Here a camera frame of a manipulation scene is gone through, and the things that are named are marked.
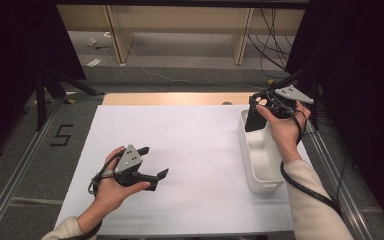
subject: white container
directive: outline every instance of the white container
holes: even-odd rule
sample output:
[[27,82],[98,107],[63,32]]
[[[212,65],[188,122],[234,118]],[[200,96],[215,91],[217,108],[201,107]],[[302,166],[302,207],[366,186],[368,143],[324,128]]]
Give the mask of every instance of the white container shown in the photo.
[[280,173],[282,158],[268,123],[264,129],[245,132],[247,114],[248,110],[241,112],[238,135],[249,189],[256,193],[274,192],[284,182]]

